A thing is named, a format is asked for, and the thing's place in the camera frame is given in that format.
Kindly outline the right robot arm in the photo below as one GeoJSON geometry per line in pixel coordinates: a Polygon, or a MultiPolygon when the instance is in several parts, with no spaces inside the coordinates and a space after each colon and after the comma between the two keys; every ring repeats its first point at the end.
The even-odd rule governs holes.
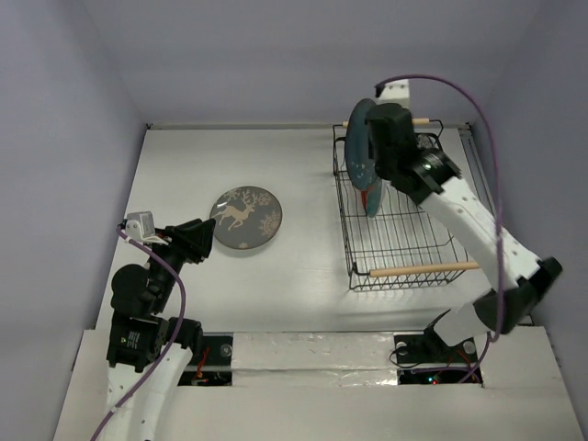
{"type": "Polygon", "coordinates": [[[509,334],[543,300],[562,272],[560,262],[538,257],[503,228],[444,151],[419,148],[408,109],[376,105],[366,125],[377,175],[446,227],[491,286],[435,318],[424,330],[424,352],[443,360],[471,337],[509,334]]]}

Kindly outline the blue floral white plate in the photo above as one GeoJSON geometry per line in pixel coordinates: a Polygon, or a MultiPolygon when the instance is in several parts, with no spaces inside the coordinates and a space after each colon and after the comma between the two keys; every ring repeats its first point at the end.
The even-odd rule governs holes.
{"type": "Polygon", "coordinates": [[[417,133],[417,148],[419,150],[437,149],[437,137],[433,133],[417,133]]]}

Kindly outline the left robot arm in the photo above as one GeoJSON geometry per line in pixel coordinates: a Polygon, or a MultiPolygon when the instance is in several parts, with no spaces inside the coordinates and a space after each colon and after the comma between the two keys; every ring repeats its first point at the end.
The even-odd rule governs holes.
{"type": "Polygon", "coordinates": [[[178,381],[203,352],[202,325],[186,318],[186,264],[210,255],[216,222],[195,219],[157,228],[150,211],[117,226],[125,243],[148,256],[111,279],[105,416],[94,440],[160,440],[178,381]]]}

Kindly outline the black wire dish rack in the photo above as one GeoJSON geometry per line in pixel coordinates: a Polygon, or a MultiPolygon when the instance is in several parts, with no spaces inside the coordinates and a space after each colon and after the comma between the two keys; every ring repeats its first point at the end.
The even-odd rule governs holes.
{"type": "Polygon", "coordinates": [[[353,187],[345,159],[345,125],[333,125],[333,174],[349,288],[384,290],[447,285],[474,267],[439,221],[385,182],[369,217],[368,196],[353,187]]]}

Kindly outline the grey reindeer plate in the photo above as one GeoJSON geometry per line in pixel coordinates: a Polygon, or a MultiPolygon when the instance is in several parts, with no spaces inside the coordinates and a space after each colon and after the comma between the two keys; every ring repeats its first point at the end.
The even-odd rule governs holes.
{"type": "Polygon", "coordinates": [[[236,250],[251,250],[270,242],[283,219],[278,199],[261,187],[235,187],[213,204],[209,216],[216,221],[215,239],[236,250]]]}

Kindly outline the red and blue plate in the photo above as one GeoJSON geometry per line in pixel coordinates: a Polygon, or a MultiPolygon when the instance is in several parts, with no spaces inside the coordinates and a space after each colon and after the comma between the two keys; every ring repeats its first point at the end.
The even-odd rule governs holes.
{"type": "Polygon", "coordinates": [[[376,180],[368,189],[362,190],[360,196],[366,216],[374,218],[379,212],[382,200],[382,181],[376,180]]]}

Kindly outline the dark blue plate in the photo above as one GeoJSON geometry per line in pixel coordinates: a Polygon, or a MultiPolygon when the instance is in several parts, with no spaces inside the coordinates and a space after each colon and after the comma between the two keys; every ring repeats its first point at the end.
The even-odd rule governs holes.
{"type": "Polygon", "coordinates": [[[367,113],[376,106],[370,98],[363,98],[354,106],[346,126],[345,163],[354,188],[368,190],[379,177],[375,162],[369,157],[369,135],[366,123],[367,113]]]}

